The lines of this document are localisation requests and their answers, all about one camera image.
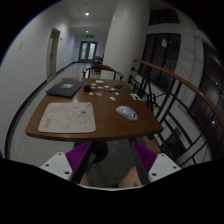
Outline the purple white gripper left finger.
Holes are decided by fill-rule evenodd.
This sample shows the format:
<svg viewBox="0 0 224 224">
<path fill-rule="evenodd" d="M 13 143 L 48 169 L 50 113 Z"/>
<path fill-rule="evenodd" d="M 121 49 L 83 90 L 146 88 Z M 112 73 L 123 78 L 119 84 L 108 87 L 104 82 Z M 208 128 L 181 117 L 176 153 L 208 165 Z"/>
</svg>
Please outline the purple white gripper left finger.
<svg viewBox="0 0 224 224">
<path fill-rule="evenodd" d="M 71 182 L 80 182 L 92 151 L 90 142 L 67 153 L 58 152 L 45 162 L 41 169 Z"/>
</svg>

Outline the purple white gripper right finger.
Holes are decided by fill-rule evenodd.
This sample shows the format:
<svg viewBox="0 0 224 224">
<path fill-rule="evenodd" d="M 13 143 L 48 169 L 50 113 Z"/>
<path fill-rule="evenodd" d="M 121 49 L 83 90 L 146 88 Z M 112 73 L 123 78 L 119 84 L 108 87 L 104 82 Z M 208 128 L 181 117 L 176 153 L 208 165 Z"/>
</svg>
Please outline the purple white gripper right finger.
<svg viewBox="0 0 224 224">
<path fill-rule="evenodd" d="M 166 154 L 155 154 L 136 142 L 132 143 L 132 152 L 142 183 L 157 181 L 180 170 Z"/>
</svg>

